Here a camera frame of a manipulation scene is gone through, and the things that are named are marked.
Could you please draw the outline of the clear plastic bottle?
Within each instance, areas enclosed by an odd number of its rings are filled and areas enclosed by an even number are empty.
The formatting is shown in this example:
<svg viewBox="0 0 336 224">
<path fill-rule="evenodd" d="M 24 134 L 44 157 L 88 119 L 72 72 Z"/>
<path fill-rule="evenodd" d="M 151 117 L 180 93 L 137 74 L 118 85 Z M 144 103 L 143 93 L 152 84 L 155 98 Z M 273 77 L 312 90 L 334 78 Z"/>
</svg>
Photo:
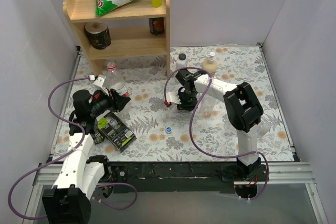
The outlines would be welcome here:
<svg viewBox="0 0 336 224">
<path fill-rule="evenodd" d="M 200 106 L 198 107 L 200 116 L 205 119 L 210 118 L 214 110 L 215 104 L 215 98 L 207 94 L 204 95 L 203 99 L 200 102 Z"/>
</svg>

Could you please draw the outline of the blue white bottle cap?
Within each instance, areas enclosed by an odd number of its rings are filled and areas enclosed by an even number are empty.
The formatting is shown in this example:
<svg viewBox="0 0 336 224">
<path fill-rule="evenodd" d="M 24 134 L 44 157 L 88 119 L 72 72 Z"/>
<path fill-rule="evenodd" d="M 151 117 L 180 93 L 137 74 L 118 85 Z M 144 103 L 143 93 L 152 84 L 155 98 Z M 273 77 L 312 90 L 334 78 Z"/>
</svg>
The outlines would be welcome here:
<svg viewBox="0 0 336 224">
<path fill-rule="evenodd" d="M 167 134 L 171 134 L 172 133 L 172 128 L 171 127 L 166 127 L 165 131 Z"/>
</svg>

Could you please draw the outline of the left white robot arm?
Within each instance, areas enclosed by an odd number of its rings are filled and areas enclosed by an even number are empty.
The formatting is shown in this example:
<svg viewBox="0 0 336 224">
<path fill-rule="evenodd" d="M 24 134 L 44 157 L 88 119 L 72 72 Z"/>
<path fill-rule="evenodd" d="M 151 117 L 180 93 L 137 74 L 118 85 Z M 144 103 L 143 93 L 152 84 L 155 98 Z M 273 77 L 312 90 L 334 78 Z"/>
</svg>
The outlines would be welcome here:
<svg viewBox="0 0 336 224">
<path fill-rule="evenodd" d="M 51 189 L 44 191 L 43 206 L 49 223 L 88 223 L 91 215 L 90 198 L 100 182 L 111 178 L 112 170 L 103 155 L 89 156 L 98 127 L 97 117 L 120 112 L 130 97 L 114 89 L 97 90 L 90 94 L 82 89 L 72 95 L 74 111 L 69 117 L 69 155 L 63 158 L 58 178 Z"/>
</svg>

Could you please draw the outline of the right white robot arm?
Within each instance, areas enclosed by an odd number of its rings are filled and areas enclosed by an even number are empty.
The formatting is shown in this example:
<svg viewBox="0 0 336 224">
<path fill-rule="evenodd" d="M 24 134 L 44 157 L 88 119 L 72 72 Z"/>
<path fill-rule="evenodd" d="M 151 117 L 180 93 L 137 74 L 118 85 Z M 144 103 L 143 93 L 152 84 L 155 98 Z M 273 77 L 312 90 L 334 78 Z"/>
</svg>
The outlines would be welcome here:
<svg viewBox="0 0 336 224">
<path fill-rule="evenodd" d="M 236 129 L 238 137 L 238 155 L 232 158 L 237 162 L 237 173 L 242 180 L 251 180 L 261 165 L 257 147 L 258 124 L 264 111 L 251 85 L 247 82 L 231 84 L 210 77 L 200 68 L 184 67 L 172 73 L 182 87 L 176 95 L 177 100 L 164 93 L 165 105 L 175 103 L 179 111 L 192 111 L 189 125 L 190 137 L 194 114 L 206 94 L 223 102 L 228 120 Z"/>
</svg>

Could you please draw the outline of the clear bottle red label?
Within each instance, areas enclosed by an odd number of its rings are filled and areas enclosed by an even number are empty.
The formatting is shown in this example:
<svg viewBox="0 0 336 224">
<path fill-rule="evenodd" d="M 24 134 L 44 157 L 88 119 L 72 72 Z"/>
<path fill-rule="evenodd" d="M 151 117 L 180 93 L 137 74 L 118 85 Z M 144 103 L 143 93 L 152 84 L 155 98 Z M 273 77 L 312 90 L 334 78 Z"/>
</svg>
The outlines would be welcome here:
<svg viewBox="0 0 336 224">
<path fill-rule="evenodd" d="M 107 63 L 107 69 L 103 72 L 103 75 L 106 77 L 103 84 L 104 87 L 109 90 L 116 90 L 121 96 L 130 97 L 126 81 L 113 61 Z"/>
</svg>

